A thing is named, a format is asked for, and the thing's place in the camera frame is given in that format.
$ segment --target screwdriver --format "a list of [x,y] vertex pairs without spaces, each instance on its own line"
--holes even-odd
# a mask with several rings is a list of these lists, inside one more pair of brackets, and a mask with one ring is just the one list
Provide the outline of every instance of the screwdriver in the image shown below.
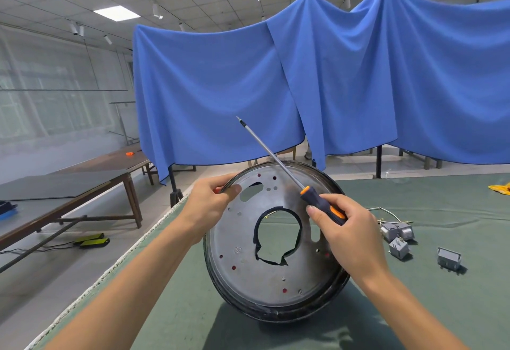
[[267,147],[262,140],[252,131],[250,127],[246,125],[244,121],[242,121],[239,117],[237,117],[239,123],[248,130],[250,134],[255,138],[255,140],[260,144],[260,146],[264,147],[264,150],[271,155],[271,157],[275,160],[275,162],[280,165],[284,172],[289,175],[289,177],[296,182],[296,185],[301,189],[301,198],[308,203],[308,205],[315,206],[316,208],[325,212],[329,218],[331,218],[335,223],[339,225],[345,224],[347,221],[347,216],[343,210],[335,209],[327,200],[323,199],[315,190],[313,186],[304,186],[299,179],[297,179],[294,174],[290,172],[290,170],[282,163],[282,161]]

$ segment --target yellow cloth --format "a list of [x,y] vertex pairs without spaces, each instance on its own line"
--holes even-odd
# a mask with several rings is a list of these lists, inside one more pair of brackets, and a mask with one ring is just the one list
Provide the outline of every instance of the yellow cloth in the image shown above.
[[490,185],[488,188],[501,194],[510,195],[510,182],[506,185]]

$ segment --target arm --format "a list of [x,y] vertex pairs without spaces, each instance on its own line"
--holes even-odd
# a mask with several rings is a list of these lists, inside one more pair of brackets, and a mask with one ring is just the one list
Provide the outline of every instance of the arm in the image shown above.
[[69,322],[46,350],[129,350],[147,316],[191,245],[221,218],[240,192],[213,190],[235,174],[198,181],[181,214]]
[[312,206],[307,207],[309,216],[321,228],[340,265],[379,310],[402,344],[409,349],[467,349],[391,274],[375,217],[344,195],[322,194],[322,197],[343,209],[348,221],[339,226]]

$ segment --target hole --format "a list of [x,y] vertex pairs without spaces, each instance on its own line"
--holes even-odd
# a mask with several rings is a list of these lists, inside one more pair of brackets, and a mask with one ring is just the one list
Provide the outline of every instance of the hole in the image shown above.
[[312,241],[319,242],[320,240],[320,228],[315,224],[314,220],[310,218],[310,228],[312,229]]
[[262,185],[262,182],[255,182],[254,184],[251,184],[246,189],[244,189],[241,194],[239,194],[239,199],[243,202],[248,202],[263,189],[264,185]]
[[262,218],[255,233],[260,245],[257,259],[272,265],[286,265],[285,257],[299,245],[301,225],[289,211],[277,210]]

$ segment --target left hand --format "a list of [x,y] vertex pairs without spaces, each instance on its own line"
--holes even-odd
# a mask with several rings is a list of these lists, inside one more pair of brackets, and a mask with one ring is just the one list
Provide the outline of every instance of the left hand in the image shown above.
[[241,192],[241,186],[233,185],[225,192],[216,194],[236,175],[233,173],[205,178],[195,183],[179,217],[196,231],[196,242],[218,223],[227,205]]

